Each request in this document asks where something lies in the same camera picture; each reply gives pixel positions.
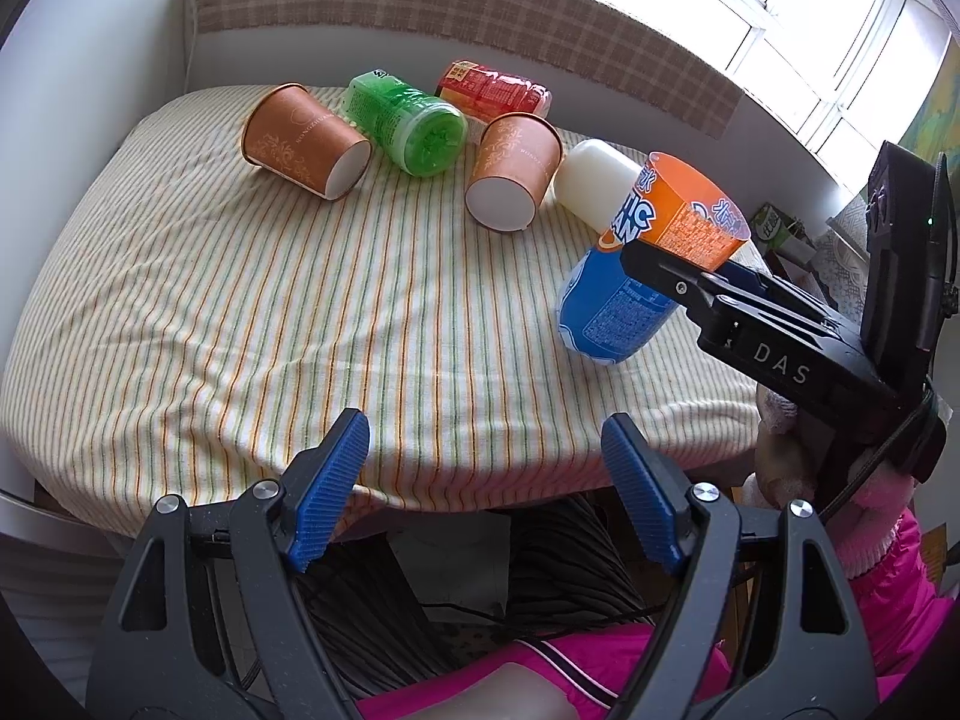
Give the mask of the hand in plush sleeve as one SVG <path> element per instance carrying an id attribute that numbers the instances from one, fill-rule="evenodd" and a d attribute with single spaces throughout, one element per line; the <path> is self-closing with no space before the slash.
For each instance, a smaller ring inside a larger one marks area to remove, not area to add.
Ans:
<path id="1" fill-rule="evenodd" d="M 793 499 L 814 500 L 827 429 L 792 401 L 760 385 L 755 484 L 766 504 L 782 509 Z"/>

